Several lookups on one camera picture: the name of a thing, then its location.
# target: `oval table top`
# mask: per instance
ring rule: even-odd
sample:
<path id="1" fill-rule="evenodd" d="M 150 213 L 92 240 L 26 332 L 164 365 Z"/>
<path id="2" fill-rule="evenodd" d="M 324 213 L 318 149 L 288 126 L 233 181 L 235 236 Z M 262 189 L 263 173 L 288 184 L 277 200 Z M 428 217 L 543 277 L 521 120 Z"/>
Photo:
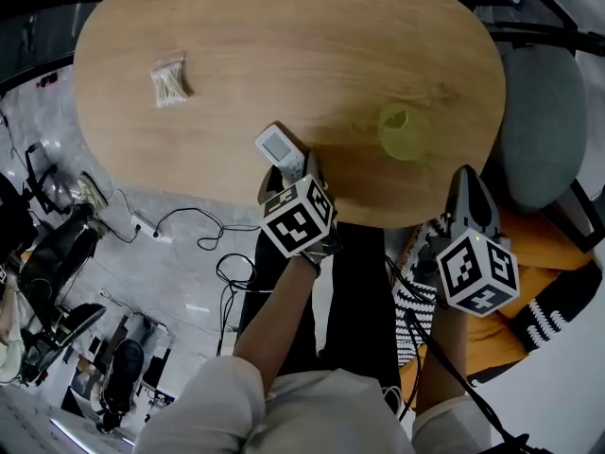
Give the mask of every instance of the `oval table top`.
<path id="1" fill-rule="evenodd" d="M 149 70 L 177 52 L 191 96 L 156 109 Z M 505 104 L 496 47 L 456 0 L 105 0 L 74 67 L 84 137 L 115 177 L 254 204 L 269 167 L 254 139 L 279 120 L 317 153 L 339 219 L 376 227 L 441 214 Z M 417 161 L 376 137 L 392 103 L 429 125 Z"/>

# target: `yellow cup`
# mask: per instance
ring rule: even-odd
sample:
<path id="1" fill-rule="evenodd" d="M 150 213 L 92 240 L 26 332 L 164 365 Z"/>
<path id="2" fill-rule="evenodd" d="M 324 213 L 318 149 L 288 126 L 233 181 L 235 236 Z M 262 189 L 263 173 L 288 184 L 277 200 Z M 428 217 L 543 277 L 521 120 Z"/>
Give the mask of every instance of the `yellow cup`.
<path id="1" fill-rule="evenodd" d="M 417 160 L 426 152 L 428 126 L 404 104 L 389 104 L 381 110 L 378 135 L 385 151 L 397 160 Z"/>

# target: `white sleeve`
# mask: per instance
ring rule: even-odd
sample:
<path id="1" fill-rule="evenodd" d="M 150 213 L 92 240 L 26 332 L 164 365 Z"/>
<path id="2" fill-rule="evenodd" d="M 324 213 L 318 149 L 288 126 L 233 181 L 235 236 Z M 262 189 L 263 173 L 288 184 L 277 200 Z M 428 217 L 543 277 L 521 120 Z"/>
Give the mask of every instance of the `white sleeve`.
<path id="1" fill-rule="evenodd" d="M 265 392 L 258 370 L 241 358 L 212 358 L 174 404 L 149 420 L 135 452 L 239 452 L 264 417 Z"/>
<path id="2" fill-rule="evenodd" d="M 471 397 L 452 398 L 414 421 L 416 454 L 477 454 L 492 446 L 492 428 Z"/>

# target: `device screen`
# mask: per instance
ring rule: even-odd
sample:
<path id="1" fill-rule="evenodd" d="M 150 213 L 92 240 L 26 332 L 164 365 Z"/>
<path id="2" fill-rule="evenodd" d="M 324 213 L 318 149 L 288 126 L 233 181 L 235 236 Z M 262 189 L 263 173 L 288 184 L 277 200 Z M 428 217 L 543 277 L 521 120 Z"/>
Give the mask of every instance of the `device screen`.
<path id="1" fill-rule="evenodd" d="M 275 161 L 281 162 L 290 152 L 289 146 L 282 141 L 277 134 L 272 134 L 267 141 L 263 143 L 263 147 L 275 158 Z"/>

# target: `power strip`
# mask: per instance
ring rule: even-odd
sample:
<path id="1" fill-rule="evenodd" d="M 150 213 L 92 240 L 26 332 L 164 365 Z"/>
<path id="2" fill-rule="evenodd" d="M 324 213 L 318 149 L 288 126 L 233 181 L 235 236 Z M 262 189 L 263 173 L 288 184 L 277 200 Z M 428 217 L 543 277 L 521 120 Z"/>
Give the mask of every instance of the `power strip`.
<path id="1" fill-rule="evenodd" d="M 172 243 L 172 237 L 166 236 L 162 230 L 158 230 L 157 235 L 155 232 L 155 225 L 141 217 L 139 214 L 132 214 L 132 224 L 134 226 L 139 226 L 140 231 L 146 236 L 150 236 L 156 242 L 165 242 L 166 244 Z"/>

